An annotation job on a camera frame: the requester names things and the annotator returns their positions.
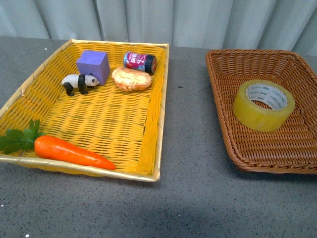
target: gray curtain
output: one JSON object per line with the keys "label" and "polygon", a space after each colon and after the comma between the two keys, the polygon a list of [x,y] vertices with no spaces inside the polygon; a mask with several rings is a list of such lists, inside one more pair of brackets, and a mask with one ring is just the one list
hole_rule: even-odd
{"label": "gray curtain", "polygon": [[0,0],[0,36],[317,56],[317,0]]}

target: small can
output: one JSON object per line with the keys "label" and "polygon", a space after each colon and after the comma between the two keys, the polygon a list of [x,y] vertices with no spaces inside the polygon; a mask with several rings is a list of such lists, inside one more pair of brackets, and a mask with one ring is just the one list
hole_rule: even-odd
{"label": "small can", "polygon": [[123,66],[149,74],[154,74],[157,69],[157,58],[153,55],[142,55],[134,52],[127,52],[123,58]]}

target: plastic vegetable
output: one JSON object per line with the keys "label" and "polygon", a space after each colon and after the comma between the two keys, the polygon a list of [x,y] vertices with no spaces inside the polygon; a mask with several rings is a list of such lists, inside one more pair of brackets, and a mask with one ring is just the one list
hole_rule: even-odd
{"label": "plastic vegetable", "polygon": [[23,131],[9,129],[0,137],[0,150],[4,154],[35,148],[35,153],[44,159],[60,160],[78,165],[114,170],[115,165],[101,155],[80,148],[65,140],[38,132],[40,121],[30,121],[30,126]]}

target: toy panda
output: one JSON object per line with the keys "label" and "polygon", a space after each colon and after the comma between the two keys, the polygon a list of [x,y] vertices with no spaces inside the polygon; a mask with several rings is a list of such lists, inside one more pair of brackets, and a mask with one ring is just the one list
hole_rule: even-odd
{"label": "toy panda", "polygon": [[95,87],[99,84],[99,81],[93,77],[92,74],[70,74],[61,81],[61,84],[66,89],[66,94],[68,96],[74,96],[74,93],[72,93],[74,88],[78,88],[81,94],[87,94],[88,92],[86,91],[86,86]]}

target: can lid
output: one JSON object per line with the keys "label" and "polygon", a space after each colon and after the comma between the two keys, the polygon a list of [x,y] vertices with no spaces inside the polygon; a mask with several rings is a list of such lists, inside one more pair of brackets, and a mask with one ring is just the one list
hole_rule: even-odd
{"label": "can lid", "polygon": [[144,68],[146,73],[154,74],[157,69],[157,58],[153,55],[147,55]]}

